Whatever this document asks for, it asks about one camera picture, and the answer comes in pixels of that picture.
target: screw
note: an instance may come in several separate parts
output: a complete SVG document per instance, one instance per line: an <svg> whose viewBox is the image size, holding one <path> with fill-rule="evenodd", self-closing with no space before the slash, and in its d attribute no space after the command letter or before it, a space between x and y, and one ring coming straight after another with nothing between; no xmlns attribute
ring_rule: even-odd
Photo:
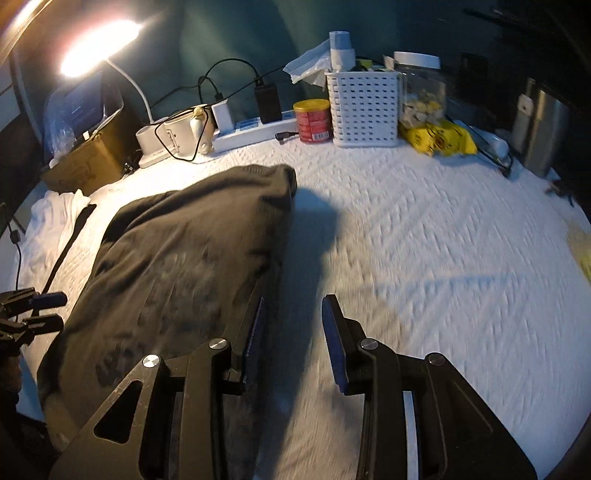
<svg viewBox="0 0 591 480"><path fill-rule="evenodd" d="M226 348L228 341L224 338L214 338L209 341L209 348L212 350L222 350Z"/></svg>
<svg viewBox="0 0 591 480"><path fill-rule="evenodd" d="M445 363L445 357L440 353L432 353L429 355L428 360L430 364L436 367L440 367Z"/></svg>
<svg viewBox="0 0 591 480"><path fill-rule="evenodd" d="M144 367L146 367L146 368L155 367L159 363L160 363L160 357L158 355L154 355L153 353L151 353L150 355L146 355L144 357L144 359L142 360L142 364L144 364Z"/></svg>
<svg viewBox="0 0 591 480"><path fill-rule="evenodd" d="M359 344L363 350L375 350L379 345L378 341L373 338L364 338Z"/></svg>

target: black power adapter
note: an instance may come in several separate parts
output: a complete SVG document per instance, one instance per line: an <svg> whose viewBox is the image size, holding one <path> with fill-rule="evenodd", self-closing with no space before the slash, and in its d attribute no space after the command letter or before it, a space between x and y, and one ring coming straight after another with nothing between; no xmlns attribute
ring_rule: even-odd
<svg viewBox="0 0 591 480"><path fill-rule="evenodd" d="M255 98L263 124L278 122L282 119L279 94L274 83L255 86Z"/></svg>

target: plastic jar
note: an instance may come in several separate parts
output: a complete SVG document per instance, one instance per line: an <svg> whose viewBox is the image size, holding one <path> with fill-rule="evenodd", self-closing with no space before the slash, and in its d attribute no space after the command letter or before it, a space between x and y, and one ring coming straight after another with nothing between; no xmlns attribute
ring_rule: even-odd
<svg viewBox="0 0 591 480"><path fill-rule="evenodd" d="M439 124L447 106L439 57L396 51L394 60L396 71L402 74L398 121L406 128Z"/></svg>

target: white lamp arm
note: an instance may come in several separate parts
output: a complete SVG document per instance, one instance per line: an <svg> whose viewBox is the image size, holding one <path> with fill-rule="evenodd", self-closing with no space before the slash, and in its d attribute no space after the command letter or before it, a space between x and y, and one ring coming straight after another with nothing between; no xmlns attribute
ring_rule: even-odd
<svg viewBox="0 0 591 480"><path fill-rule="evenodd" d="M148 112L148 119L150 120L150 123L153 124L154 123L154 118L152 118L152 110L150 109L150 104L148 103L148 99L146 98L146 96L144 95L144 93L142 92L142 89L139 88L139 85L137 83L134 82L133 78L131 78L129 75L127 75L123 70L121 70L117 65L115 65L112 61L110 61L109 59L105 60L109 65L111 65L115 70L117 70L117 72L119 72L121 75L123 75L126 79L129 80L130 84L133 85L135 87L135 89L138 91L139 95L142 97L142 100L144 101L144 105L146 107L146 111Z"/></svg>

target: bed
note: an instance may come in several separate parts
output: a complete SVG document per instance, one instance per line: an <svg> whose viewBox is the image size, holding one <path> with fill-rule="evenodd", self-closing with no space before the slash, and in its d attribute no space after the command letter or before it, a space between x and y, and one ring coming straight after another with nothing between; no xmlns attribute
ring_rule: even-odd
<svg viewBox="0 0 591 480"><path fill-rule="evenodd" d="M165 160L90 196L97 208L52 284L70 299L58 313L67 321L119 208L250 163L286 163L298 177L256 476L355 476L362 399L338 393L320 322L321 298L335 293L346 316L396 352L446 355L544 478L591 412L591 287L566 242L570 225L590 226L520 165L506 180L476 157L297 139L203 164ZM75 200L70 216L86 202ZM44 259L69 237L48 233L63 201L48 194L33 211L22 286L43 289L53 266ZM33 377L50 342L25 351Z"/></svg>

